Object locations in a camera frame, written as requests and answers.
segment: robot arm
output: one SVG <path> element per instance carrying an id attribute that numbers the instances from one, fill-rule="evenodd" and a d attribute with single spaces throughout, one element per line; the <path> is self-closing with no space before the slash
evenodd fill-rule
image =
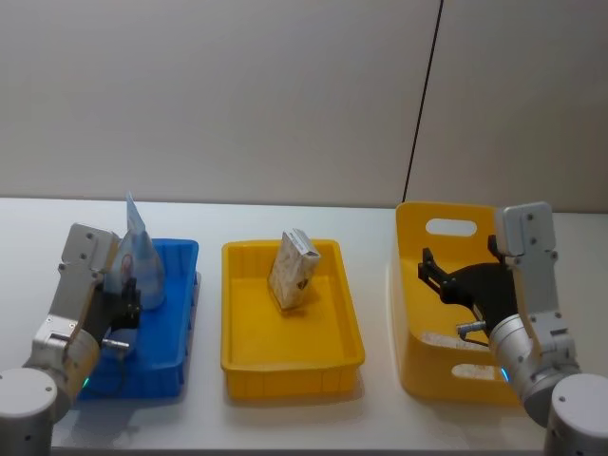
<path id="1" fill-rule="evenodd" d="M 495 225 L 518 315 L 490 335 L 490 348 L 508 366 L 527 413 L 547 427 L 546 454 L 608 454 L 608 379 L 580 373 L 576 362 L 558 302 L 551 207 L 536 202 L 499 209 Z"/>
<path id="2" fill-rule="evenodd" d="M 477 317 L 459 326 L 458 334 L 465 339 L 468 332 L 485 332 L 523 408 L 547 428 L 547 454 L 608 454 L 608 379 L 580 373 L 576 361 L 559 309 L 551 207 L 537 202 L 502 208 L 495 225 L 488 250 L 497 263 L 447 274 L 425 249 L 418 276 L 443 302 L 464 305 Z"/>
<path id="3" fill-rule="evenodd" d="M 47 318 L 23 368 L 0 372 L 0 454 L 50 453 L 52 426 L 70 409 L 99 360 L 108 330 L 137 328 L 140 296 L 129 279 L 121 295 L 103 291 L 118 252 L 111 232 L 72 225 L 59 265 L 60 280 Z"/>

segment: table surface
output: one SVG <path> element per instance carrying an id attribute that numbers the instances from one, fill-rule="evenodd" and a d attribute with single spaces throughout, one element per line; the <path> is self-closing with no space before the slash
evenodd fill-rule
<path id="1" fill-rule="evenodd" d="M 321 207 L 138 204 L 154 238 L 199 243 L 202 281 L 184 394 L 172 400 L 78 403 L 54 429 L 56 449 L 524 449 L 542 448 L 544 431 L 519 408 L 427 403 L 401 388 L 390 335 L 389 266 L 394 211 Z M 119 201 L 0 199 L 0 371 L 23 364 L 58 281 L 69 226 L 79 221 L 125 232 Z M 608 216 L 556 214 L 560 304 L 584 370 L 608 375 L 597 344 L 608 308 Z M 241 406 L 226 395 L 219 367 L 221 246 L 279 238 L 304 229 L 341 246 L 366 349 L 360 388 L 342 402 L 287 401 Z"/>

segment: tray rim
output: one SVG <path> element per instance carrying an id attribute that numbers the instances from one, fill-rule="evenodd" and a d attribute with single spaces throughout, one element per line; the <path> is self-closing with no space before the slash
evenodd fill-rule
<path id="1" fill-rule="evenodd" d="M 228 252 L 233 247 L 251 246 L 251 247 L 276 247 L 280 245 L 280 239 L 263 239 L 263 240 L 238 240 L 225 243 L 221 248 L 221 348 L 220 348 L 220 364 L 223 371 L 226 373 L 247 372 L 247 373 L 280 373 L 280 372 L 311 372 L 311 371 L 329 371 L 353 369 L 361 366 L 365 362 L 365 349 L 363 340 L 359 330 L 359 324 L 352 303 L 351 291 L 349 282 L 346 276 L 344 261 L 340 251 L 340 244 L 333 239 L 311 239 L 314 246 L 320 244 L 330 245 L 332 248 L 333 258 L 336 264 L 336 274 L 339 278 L 342 295 L 346 298 L 346 313 L 349 319 L 349 327 L 351 328 L 351 336 L 354 342 L 353 356 L 345 356 L 343 362 L 324 363 L 317 365 L 302 365 L 302 363 L 285 363 L 273 364 L 272 366 L 257 366 L 257 365 L 240 365 L 234 363 L 230 359 L 230 344 L 231 344 L 231 325 L 230 325 L 230 277 L 228 276 Z"/>
<path id="2" fill-rule="evenodd" d="M 194 282 L 192 283 L 192 286 L 188 286 L 185 288 L 185 295 L 184 295 L 184 300 L 181 303 L 181 306 L 184 308 L 184 310 L 186 310 L 186 308 L 189 306 L 190 308 L 192 307 L 197 307 L 198 303 L 194 302 L 194 296 L 195 296 L 195 290 L 197 289 L 197 287 L 200 286 L 199 283 L 196 283 L 197 278 L 197 261 L 198 261 L 198 257 L 199 257 L 199 243 L 193 239 L 177 239 L 177 238 L 171 238 L 171 237 L 153 237 L 152 238 L 152 242 L 156 243 L 157 241 L 159 242 L 166 242 L 168 244 L 170 244 L 171 247 L 175 247 L 178 246 L 181 243 L 185 243 L 185 244 L 191 244 L 193 246 L 193 257 L 190 261 L 190 264 L 188 265 L 188 271 L 187 274 L 185 274 L 184 276 L 191 276 L 193 273 L 194 274 Z M 180 325 L 180 332 L 183 333 L 184 331 L 188 332 L 187 327 L 188 327 L 188 321 L 190 321 L 190 318 L 185 318 L 184 320 L 182 320 L 181 325 Z M 185 354 L 185 347 L 187 345 L 187 335 L 186 337 L 182 339 L 180 339 L 180 346 L 178 347 L 178 354 L 177 357 L 175 358 L 175 360 L 170 360 L 170 361 L 166 361 L 164 363 L 159 363 L 158 366 L 151 370 L 151 369 L 135 369 L 135 372 L 137 374 L 142 374 L 142 373 L 146 373 L 146 372 L 157 372 L 157 371 L 166 371 L 166 370 L 172 370 L 174 368 L 176 368 L 177 366 L 183 364 L 183 361 L 186 357 Z M 138 365 L 133 365 L 132 363 L 129 363 L 129 367 L 132 369 L 133 367 L 138 367 L 140 368 L 141 366 Z M 114 376 L 114 372 L 108 372 L 108 371 L 101 371 L 101 372 L 95 372 L 96 376 L 99 375 L 100 377 L 108 377 L 111 378 Z"/>

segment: yellow bin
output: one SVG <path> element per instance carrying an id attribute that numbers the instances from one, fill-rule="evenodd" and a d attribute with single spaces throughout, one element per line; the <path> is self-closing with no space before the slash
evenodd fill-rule
<path id="1" fill-rule="evenodd" d="M 337 242 L 321 254 L 300 308 L 282 312 L 268 285 L 279 240 L 222 250 L 221 367 L 234 399 L 352 391 L 365 353 Z"/>
<path id="2" fill-rule="evenodd" d="M 432 219 L 470 220 L 472 236 L 431 234 Z M 406 202 L 396 211 L 396 247 L 391 267 L 392 326 L 403 388 L 427 399 L 516 405 L 488 349 L 462 342 L 456 326 L 475 318 L 463 306 L 444 304 L 418 278 L 422 250 L 451 273 L 465 266 L 495 262 L 487 250 L 494 233 L 494 208 L 462 204 Z M 469 337 L 487 342 L 482 332 Z"/>

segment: plastic bag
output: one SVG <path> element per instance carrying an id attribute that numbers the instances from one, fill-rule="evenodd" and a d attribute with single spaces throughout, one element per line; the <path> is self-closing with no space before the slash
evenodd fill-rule
<path id="1" fill-rule="evenodd" d="M 135 277 L 142 309 L 152 311 L 164 301 L 164 269 L 130 193 L 126 195 L 126 227 L 116 258 L 105 275 L 104 291 L 119 295 L 126 281 Z M 117 330 L 106 337 L 129 344 L 127 355 L 135 350 L 137 330 Z M 112 351 L 103 353 L 110 357 L 116 355 Z"/>

